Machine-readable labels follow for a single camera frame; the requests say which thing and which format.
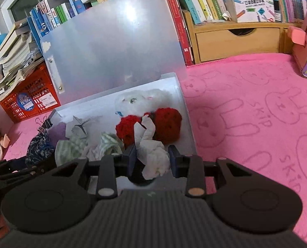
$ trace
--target label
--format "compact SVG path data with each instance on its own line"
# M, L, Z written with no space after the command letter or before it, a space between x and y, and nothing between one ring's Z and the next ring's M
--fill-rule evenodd
M41 103L45 106L45 108L49 108L50 106L53 106L57 104L54 96L51 94L51 92L43 95L42 97L39 98Z
M31 111L34 109L34 101L28 93L19 93L17 95L17 104L22 110Z

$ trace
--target white plush toy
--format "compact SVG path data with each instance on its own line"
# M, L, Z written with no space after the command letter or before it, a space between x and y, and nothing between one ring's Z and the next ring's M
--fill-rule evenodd
M142 117L145 113L167 107L172 107L172 95L168 91L157 88L148 91L125 92L119 95L115 101L116 114L120 116Z

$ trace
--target white tissue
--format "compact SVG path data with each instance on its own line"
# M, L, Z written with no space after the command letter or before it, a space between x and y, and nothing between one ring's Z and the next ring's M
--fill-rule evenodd
M162 142L152 140L156 127L148 115L143 116L142 125L134 124L137 158L145 165L142 175L150 180L162 176L170 169L170 157Z

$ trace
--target bookshelf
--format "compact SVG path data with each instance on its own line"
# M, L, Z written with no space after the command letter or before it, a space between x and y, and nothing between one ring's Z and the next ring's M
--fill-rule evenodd
M195 25L191 14L183 10L195 64L235 55L254 53L290 54L293 43L287 36L290 25L301 23L233 21Z

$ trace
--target translucent plastic board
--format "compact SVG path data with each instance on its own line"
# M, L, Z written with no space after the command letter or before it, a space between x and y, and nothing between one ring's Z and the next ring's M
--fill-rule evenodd
M60 103L185 74L166 0L108 0L41 39Z

